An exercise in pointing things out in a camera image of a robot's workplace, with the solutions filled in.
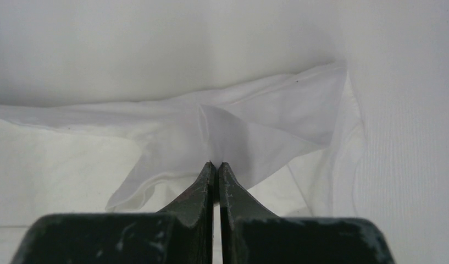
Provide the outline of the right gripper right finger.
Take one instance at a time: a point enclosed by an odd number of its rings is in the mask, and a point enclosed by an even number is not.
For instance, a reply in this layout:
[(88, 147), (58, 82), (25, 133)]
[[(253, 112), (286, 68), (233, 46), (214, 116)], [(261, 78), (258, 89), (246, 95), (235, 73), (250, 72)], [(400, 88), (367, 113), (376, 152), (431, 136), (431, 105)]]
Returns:
[(279, 217), (218, 170), (224, 263), (395, 263), (383, 233), (363, 218)]

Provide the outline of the white t shirt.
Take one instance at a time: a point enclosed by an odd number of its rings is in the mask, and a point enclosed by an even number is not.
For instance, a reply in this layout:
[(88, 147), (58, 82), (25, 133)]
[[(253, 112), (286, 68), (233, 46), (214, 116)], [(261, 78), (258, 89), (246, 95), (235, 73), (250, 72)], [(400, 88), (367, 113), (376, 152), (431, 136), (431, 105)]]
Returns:
[(342, 62), (161, 101), (0, 105), (0, 263), (51, 213), (155, 212), (207, 162), (280, 216), (354, 216), (365, 149)]

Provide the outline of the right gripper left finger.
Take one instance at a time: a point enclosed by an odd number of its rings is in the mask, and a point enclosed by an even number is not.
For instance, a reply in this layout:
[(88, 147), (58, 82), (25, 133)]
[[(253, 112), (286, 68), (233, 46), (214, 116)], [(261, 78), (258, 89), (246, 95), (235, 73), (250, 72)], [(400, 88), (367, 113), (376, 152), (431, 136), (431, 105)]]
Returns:
[(211, 263), (215, 167), (156, 213), (48, 214), (12, 263)]

